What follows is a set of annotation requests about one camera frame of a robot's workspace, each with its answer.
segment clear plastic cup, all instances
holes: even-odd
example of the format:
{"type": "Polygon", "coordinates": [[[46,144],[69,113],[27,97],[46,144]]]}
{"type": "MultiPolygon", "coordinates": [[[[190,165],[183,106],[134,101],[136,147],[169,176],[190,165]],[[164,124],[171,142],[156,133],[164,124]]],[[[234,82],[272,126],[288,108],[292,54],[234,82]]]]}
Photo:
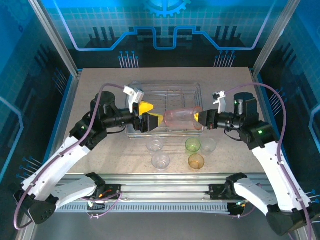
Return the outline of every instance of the clear plastic cup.
{"type": "Polygon", "coordinates": [[[215,140],[213,140],[210,137],[199,137],[200,143],[201,143],[201,153],[203,155],[210,155],[213,153],[213,151],[217,147],[217,143],[215,140]]]}
{"type": "Polygon", "coordinates": [[[164,170],[170,164],[170,157],[164,152],[156,152],[152,157],[152,165],[158,170],[164,170]]]}
{"type": "Polygon", "coordinates": [[[146,148],[151,152],[158,152],[164,147],[164,141],[161,138],[150,138],[146,143],[146,148]]]}

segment workbench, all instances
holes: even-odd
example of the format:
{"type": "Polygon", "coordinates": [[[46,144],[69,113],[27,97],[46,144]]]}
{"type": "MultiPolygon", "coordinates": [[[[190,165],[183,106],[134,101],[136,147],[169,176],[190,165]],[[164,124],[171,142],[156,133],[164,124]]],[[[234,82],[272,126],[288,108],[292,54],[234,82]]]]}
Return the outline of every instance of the workbench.
{"type": "MultiPolygon", "coordinates": [[[[213,106],[213,92],[227,91],[242,84],[252,82],[247,67],[197,67],[197,68],[100,68],[84,69],[79,80],[65,137],[75,124],[90,110],[90,102],[105,83],[129,85],[133,81],[193,81],[201,86],[203,110],[216,109],[213,106]]],[[[126,95],[117,88],[106,87],[105,91],[115,94],[116,106],[125,107],[126,95]]],[[[257,97],[253,86],[237,92],[250,92],[257,97]]],[[[233,96],[226,99],[226,111],[233,112],[233,96]]],[[[260,119],[264,120],[258,104],[260,119]]],[[[189,153],[185,142],[188,138],[164,138],[163,152],[169,154],[170,165],[161,173],[263,173],[258,160],[243,142],[237,142],[224,134],[222,129],[205,130],[204,137],[217,142],[215,151],[204,156],[205,164],[200,170],[188,165],[189,153]]],[[[129,139],[125,132],[108,135],[87,156],[81,159],[69,174],[155,174],[159,173],[151,163],[152,155],[146,147],[148,139],[129,139]]]]}

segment green plastic cup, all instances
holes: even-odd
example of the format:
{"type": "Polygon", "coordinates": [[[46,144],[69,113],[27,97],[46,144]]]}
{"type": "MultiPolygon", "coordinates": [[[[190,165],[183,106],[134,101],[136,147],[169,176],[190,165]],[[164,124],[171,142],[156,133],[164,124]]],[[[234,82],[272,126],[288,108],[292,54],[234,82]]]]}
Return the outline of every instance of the green plastic cup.
{"type": "Polygon", "coordinates": [[[190,152],[198,152],[201,148],[200,140],[196,137],[191,137],[185,142],[185,148],[190,152]]]}

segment plastic cup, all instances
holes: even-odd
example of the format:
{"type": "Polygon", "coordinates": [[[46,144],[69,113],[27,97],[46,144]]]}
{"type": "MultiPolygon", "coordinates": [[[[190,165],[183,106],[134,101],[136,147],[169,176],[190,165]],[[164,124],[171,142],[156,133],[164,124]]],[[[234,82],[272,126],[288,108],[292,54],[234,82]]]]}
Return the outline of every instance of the plastic cup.
{"type": "Polygon", "coordinates": [[[191,137],[185,142],[185,148],[192,153],[199,151],[200,147],[201,142],[197,137],[191,137]]]}
{"type": "Polygon", "coordinates": [[[217,147],[217,143],[210,137],[199,137],[201,143],[201,153],[203,155],[210,155],[217,147]]]}
{"type": "Polygon", "coordinates": [[[201,155],[193,154],[189,157],[188,163],[191,168],[199,170],[205,165],[205,160],[201,155]]]}
{"type": "Polygon", "coordinates": [[[151,152],[158,152],[164,147],[164,141],[161,138],[150,138],[146,143],[146,148],[151,152]]]}
{"type": "Polygon", "coordinates": [[[164,170],[170,164],[170,157],[164,152],[156,152],[152,157],[152,165],[158,170],[164,170]]]}
{"type": "Polygon", "coordinates": [[[197,122],[195,114],[201,113],[201,107],[182,108],[166,111],[163,120],[168,128],[176,130],[201,130],[203,126],[197,122]]]}

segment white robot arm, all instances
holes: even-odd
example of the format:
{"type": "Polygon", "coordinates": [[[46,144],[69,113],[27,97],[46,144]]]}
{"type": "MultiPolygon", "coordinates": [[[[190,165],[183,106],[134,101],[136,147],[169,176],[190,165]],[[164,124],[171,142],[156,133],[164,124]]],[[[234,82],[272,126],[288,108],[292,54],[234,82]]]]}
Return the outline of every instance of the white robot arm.
{"type": "Polygon", "coordinates": [[[106,192],[111,196],[121,189],[119,184],[107,185],[95,173],[89,173],[84,178],[70,184],[63,186],[57,186],[57,184],[80,159],[89,154],[107,137],[107,129],[132,125],[136,131],[145,133],[158,127],[157,116],[139,111],[143,91],[127,86],[123,91],[129,95],[130,108],[118,109],[115,95],[101,90],[91,102],[91,111],[70,131],[70,136],[66,138],[58,151],[21,185],[11,186],[18,204],[14,215],[14,225],[17,229],[20,229],[16,222],[20,209],[34,223],[41,224],[51,217],[57,208],[74,200],[84,197],[98,199],[106,192]]]}
{"type": "Polygon", "coordinates": [[[318,206],[312,205],[288,166],[282,151],[280,161],[277,155],[277,136],[267,122],[259,121],[257,100],[251,93],[241,92],[234,95],[234,113],[212,109],[201,112],[198,122],[209,130],[222,128],[226,132],[237,131],[239,140],[246,143],[249,150],[263,167],[275,196],[253,184],[243,173],[234,174],[226,179],[226,196],[230,199],[242,197],[256,206],[264,215],[270,227],[278,235],[304,227],[306,216],[302,205],[307,209],[310,219],[320,216],[318,206]]]}

